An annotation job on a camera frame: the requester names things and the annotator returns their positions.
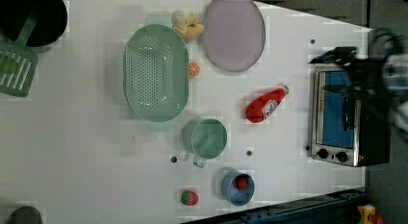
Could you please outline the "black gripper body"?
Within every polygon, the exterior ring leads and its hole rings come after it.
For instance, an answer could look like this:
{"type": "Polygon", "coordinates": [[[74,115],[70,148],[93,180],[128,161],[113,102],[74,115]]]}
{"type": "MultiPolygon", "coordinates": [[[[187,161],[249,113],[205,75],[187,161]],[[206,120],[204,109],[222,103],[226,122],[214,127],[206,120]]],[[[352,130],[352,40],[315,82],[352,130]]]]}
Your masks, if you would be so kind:
{"type": "Polygon", "coordinates": [[[373,98],[386,94],[382,70],[385,59],[355,59],[347,69],[352,82],[351,94],[357,98],[373,98]]]}

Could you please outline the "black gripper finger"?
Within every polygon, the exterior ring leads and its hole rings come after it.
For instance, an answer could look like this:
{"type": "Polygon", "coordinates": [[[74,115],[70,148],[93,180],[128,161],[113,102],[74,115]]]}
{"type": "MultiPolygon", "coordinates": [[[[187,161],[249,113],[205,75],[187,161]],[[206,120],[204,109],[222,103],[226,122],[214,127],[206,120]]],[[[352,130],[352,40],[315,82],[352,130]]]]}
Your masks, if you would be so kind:
{"type": "Polygon", "coordinates": [[[347,63],[355,59],[358,49],[353,46],[336,47],[315,58],[310,63],[347,63]]]}
{"type": "Polygon", "coordinates": [[[352,87],[347,85],[326,85],[323,89],[339,94],[349,94],[352,91],[352,87]]]}

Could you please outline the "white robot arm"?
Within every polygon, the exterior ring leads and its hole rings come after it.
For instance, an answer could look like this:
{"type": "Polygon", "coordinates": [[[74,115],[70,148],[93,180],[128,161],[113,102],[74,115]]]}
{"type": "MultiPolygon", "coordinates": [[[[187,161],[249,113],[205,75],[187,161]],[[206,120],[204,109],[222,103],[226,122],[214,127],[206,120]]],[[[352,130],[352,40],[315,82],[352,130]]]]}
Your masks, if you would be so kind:
{"type": "Polygon", "coordinates": [[[386,108],[392,110],[392,115],[398,117],[397,122],[379,114],[379,109],[373,109],[374,114],[388,124],[407,134],[407,112],[402,105],[407,102],[407,59],[402,53],[388,57],[366,58],[357,57],[357,48],[353,46],[336,47],[310,60],[310,64],[333,63],[343,70],[350,84],[333,84],[323,89],[340,94],[353,100],[386,101],[386,108]]]}

